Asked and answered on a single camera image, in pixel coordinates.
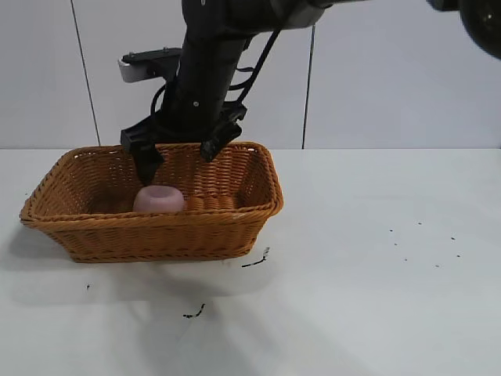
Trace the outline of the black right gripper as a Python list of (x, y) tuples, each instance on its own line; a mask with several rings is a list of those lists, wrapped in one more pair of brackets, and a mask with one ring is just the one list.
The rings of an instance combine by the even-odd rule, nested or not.
[[(218, 120), (247, 38), (186, 38), (181, 48), (130, 52), (120, 59), (127, 83), (162, 77), (159, 110), (121, 131), (121, 145), (130, 148), (139, 181), (150, 185), (164, 158), (156, 143), (196, 143), (207, 138)], [(213, 161), (240, 136), (237, 123), (217, 125), (200, 144), (200, 156)]]

